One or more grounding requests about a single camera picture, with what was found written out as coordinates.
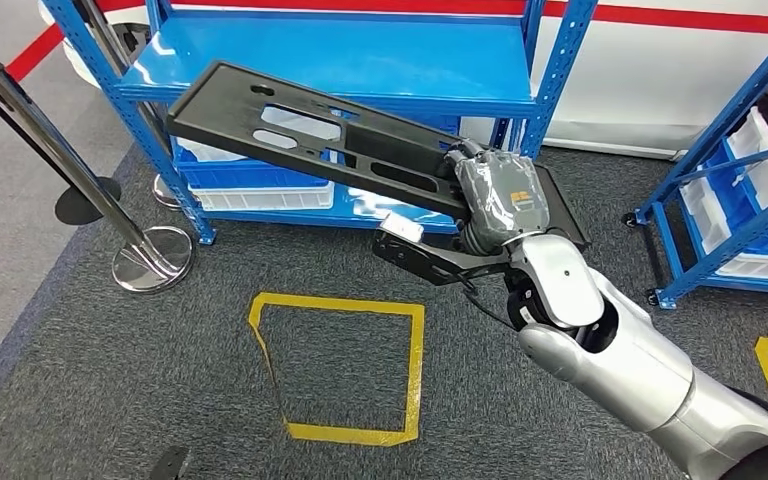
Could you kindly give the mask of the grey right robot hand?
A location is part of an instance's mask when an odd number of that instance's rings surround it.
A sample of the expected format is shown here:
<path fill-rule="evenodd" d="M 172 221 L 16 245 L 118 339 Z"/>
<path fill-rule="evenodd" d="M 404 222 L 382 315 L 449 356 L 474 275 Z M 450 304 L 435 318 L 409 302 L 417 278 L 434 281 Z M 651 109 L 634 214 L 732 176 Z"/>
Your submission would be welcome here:
<path fill-rule="evenodd" d="M 548 201 L 529 157 L 463 139 L 449 147 L 445 160 L 470 210 L 460 233 L 467 252 L 493 255 L 516 238 L 548 228 Z"/>

